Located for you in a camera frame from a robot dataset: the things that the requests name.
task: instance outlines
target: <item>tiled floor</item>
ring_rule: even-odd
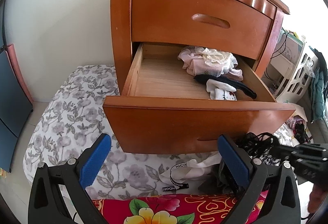
[[[22,224],[27,224],[27,209],[31,192],[31,186],[23,171],[23,158],[32,133],[47,105],[48,103],[43,102],[33,103],[33,112],[26,121],[15,148],[11,173],[7,173],[5,179],[0,177],[0,193]],[[65,199],[65,202],[71,215],[74,215],[75,208],[72,202],[69,199]],[[75,221],[82,223],[78,216]]]

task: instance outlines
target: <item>wooden dresser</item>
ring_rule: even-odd
[[[260,77],[284,14],[280,0],[110,0],[121,95],[103,107],[123,151],[201,153],[217,150],[222,133],[275,132],[294,107],[277,103]],[[232,52],[257,98],[238,90],[238,101],[210,100],[177,59],[185,45]]]

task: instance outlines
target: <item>blue gripper pad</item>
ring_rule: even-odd
[[[90,157],[85,162],[83,167],[80,169],[80,184],[83,189],[93,184],[93,181],[95,180],[99,170],[101,169],[101,166],[104,163],[111,147],[112,141],[110,139],[110,136],[106,134],[99,142],[96,149],[91,153]]]
[[[249,170],[224,136],[218,138],[218,150],[237,185],[247,188],[250,183]]]

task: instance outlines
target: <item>floral bedsheet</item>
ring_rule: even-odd
[[[102,109],[106,95],[119,95],[114,66],[80,66],[59,88],[43,113],[27,146],[23,169],[30,184],[37,164],[64,164],[78,158],[101,133],[112,139],[112,148],[94,183],[87,187],[91,199],[121,199],[162,194],[159,174],[173,165],[196,159],[201,162],[212,153],[182,155],[144,155],[124,153],[116,140]],[[292,133],[283,125],[275,135],[285,145],[295,145]],[[198,194],[197,181],[190,183],[187,193]],[[61,186],[64,196],[67,190]]]

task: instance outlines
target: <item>pink flower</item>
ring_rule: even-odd
[[[157,204],[167,211],[174,211],[179,207],[180,200],[175,195],[163,195],[158,197],[146,197],[151,204]]]

